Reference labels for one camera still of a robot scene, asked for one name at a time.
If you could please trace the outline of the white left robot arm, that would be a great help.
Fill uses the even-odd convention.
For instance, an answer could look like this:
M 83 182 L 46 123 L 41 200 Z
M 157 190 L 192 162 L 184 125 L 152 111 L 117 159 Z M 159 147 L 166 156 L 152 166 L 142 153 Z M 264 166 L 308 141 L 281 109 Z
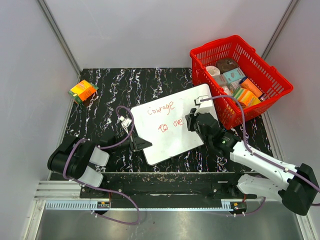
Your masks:
M 151 147 L 153 144 L 137 133 L 126 136 L 116 143 L 114 134 L 94 142 L 67 135 L 58 148 L 51 154 L 47 162 L 47 168 L 62 175 L 67 180 L 78 181 L 81 184 L 91 186 L 91 192 L 98 198 L 107 195 L 108 185 L 103 182 L 103 175 L 89 166 L 89 164 L 105 167 L 111 157 L 111 153 L 130 149 L 138 152 Z

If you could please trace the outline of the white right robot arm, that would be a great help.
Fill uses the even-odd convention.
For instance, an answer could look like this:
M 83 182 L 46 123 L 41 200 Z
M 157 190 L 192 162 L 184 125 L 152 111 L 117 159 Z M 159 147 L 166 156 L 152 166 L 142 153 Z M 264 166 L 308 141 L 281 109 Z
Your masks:
M 313 169 L 275 159 L 249 146 L 239 137 L 223 131 L 209 112 L 198 113 L 195 108 L 185 116 L 188 131 L 195 132 L 204 145 L 216 156 L 229 158 L 247 166 L 263 177 L 240 174 L 228 184 L 227 192 L 233 198 L 256 195 L 281 202 L 293 213 L 305 216 L 316 198 L 319 184 Z

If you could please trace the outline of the white whiteboard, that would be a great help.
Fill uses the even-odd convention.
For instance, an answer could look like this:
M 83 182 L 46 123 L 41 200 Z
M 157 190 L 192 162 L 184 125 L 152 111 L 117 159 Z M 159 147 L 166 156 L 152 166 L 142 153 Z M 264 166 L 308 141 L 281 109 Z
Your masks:
M 188 130 L 185 116 L 198 107 L 196 99 L 211 96 L 210 87 L 205 83 L 130 110 L 138 136 L 152 143 L 143 149 L 148 165 L 154 166 L 203 145 L 199 135 Z

